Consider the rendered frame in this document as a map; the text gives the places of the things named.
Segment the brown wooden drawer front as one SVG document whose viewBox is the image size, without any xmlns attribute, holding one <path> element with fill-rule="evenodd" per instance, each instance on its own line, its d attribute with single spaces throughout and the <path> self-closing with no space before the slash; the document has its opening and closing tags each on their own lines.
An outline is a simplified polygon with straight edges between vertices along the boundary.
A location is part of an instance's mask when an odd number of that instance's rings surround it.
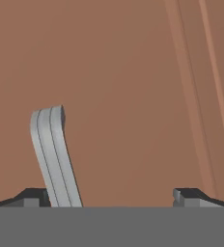
<svg viewBox="0 0 224 247">
<path fill-rule="evenodd" d="M 31 114 L 63 105 L 86 206 L 216 192 L 189 32 L 202 0 L 0 0 L 0 201 L 43 184 Z"/>
</svg>

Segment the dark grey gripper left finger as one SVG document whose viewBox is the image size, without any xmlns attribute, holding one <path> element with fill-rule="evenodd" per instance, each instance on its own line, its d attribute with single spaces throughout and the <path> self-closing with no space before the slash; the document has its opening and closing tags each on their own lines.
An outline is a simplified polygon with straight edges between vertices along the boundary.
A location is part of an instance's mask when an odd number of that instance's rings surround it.
<svg viewBox="0 0 224 247">
<path fill-rule="evenodd" d="M 0 206 L 51 207 L 45 188 L 26 188 L 13 198 L 1 201 Z"/>
</svg>

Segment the brown wooden cabinet door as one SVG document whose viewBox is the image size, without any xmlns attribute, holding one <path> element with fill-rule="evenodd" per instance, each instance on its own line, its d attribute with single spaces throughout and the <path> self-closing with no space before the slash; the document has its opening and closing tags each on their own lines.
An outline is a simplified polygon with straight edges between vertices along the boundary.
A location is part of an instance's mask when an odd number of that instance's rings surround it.
<svg viewBox="0 0 224 247">
<path fill-rule="evenodd" d="M 216 189 L 224 201 L 224 0 L 179 0 Z"/>
</svg>

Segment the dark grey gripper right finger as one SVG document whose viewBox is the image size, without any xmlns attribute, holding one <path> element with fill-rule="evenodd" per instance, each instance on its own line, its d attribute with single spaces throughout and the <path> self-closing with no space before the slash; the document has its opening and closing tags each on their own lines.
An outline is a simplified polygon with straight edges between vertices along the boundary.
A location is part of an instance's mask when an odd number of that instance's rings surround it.
<svg viewBox="0 0 224 247">
<path fill-rule="evenodd" d="M 224 201 L 209 197 L 198 188 L 175 188 L 173 207 L 224 207 Z"/>
</svg>

